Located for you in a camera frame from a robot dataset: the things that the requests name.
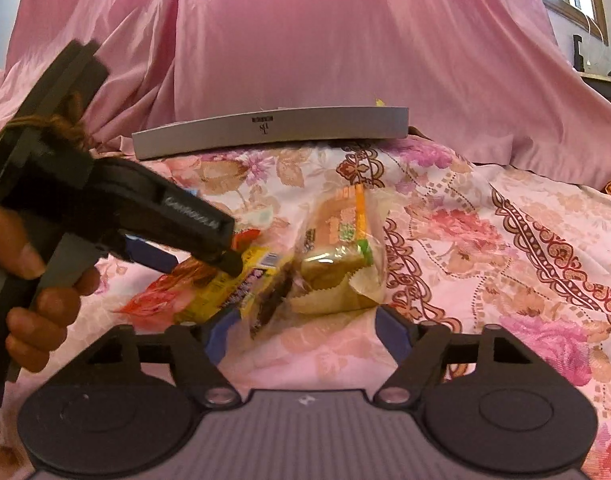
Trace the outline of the wooden side shelf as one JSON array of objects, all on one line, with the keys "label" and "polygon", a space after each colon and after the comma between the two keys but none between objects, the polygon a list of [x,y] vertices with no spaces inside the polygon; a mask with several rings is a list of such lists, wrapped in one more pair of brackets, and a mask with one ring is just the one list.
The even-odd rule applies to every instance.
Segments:
[{"label": "wooden side shelf", "polygon": [[583,81],[605,99],[611,102],[611,75],[603,76],[586,73],[585,61],[582,55],[582,37],[573,35],[573,68],[581,75]]}]

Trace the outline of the yellow snack bar packet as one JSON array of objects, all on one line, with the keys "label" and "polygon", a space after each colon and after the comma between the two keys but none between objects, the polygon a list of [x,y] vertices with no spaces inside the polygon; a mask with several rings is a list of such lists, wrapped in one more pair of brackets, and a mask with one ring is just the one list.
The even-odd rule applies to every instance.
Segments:
[{"label": "yellow snack bar packet", "polygon": [[248,323],[247,310],[253,289],[262,278],[267,278],[286,260],[293,260],[290,252],[274,252],[263,246],[251,246],[243,252],[242,272],[233,278],[216,271],[209,278],[193,278],[179,293],[182,310],[174,314],[174,322],[203,324],[214,314],[235,307]]}]

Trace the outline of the pale green snack packet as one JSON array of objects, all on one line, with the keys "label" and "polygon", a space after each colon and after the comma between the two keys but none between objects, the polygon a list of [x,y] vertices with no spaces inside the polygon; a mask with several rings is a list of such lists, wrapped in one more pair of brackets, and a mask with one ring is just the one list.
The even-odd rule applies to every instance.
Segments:
[{"label": "pale green snack packet", "polygon": [[274,209],[272,206],[246,210],[237,214],[235,232],[248,230],[267,230],[274,221]]}]

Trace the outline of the grey cardboard snack box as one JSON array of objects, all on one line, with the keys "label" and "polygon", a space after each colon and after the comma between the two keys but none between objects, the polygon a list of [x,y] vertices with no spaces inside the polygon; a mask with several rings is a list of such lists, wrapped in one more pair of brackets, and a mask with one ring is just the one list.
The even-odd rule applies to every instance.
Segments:
[{"label": "grey cardboard snack box", "polygon": [[397,106],[280,108],[175,124],[136,132],[138,159],[271,143],[402,139],[409,110]]}]

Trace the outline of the small brown date packet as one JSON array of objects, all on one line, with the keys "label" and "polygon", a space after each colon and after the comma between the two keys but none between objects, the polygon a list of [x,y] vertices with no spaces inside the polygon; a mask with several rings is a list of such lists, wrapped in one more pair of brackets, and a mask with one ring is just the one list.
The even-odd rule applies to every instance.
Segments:
[{"label": "small brown date packet", "polygon": [[249,334],[258,336],[270,322],[279,305],[289,294],[293,282],[293,260],[282,262],[267,278],[262,278],[253,289],[247,310]]}]

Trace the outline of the red dried tofu packet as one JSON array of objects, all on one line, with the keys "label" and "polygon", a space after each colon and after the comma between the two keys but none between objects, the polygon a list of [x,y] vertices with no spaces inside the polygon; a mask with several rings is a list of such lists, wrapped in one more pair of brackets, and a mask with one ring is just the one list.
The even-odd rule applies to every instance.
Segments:
[{"label": "red dried tofu packet", "polygon": [[[255,244],[262,234],[259,230],[239,232],[234,237],[234,248],[241,257],[243,252]],[[163,332],[174,322],[174,314],[182,310],[182,301],[179,300],[180,290],[190,284],[193,278],[209,278],[216,271],[195,258],[188,258],[170,273],[160,276],[143,292],[135,295],[120,309],[130,322],[140,330],[146,332]]]}]

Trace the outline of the pink satin sheet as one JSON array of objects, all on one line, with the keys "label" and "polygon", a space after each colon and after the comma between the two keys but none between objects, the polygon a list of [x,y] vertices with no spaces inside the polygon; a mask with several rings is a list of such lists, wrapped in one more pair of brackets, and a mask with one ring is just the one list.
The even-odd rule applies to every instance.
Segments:
[{"label": "pink satin sheet", "polygon": [[568,64],[542,0],[21,0],[0,129],[75,39],[109,68],[85,118],[106,151],[170,122],[383,101],[472,162],[611,180],[611,104]]}]

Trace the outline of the orange bread packet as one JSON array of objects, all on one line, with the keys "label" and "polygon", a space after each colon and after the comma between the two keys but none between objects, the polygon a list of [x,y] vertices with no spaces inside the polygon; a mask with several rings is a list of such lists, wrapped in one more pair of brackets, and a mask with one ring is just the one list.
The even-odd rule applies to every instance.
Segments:
[{"label": "orange bread packet", "polygon": [[289,304],[303,315],[371,309],[385,301],[385,214],[361,184],[328,192],[302,224]]}]

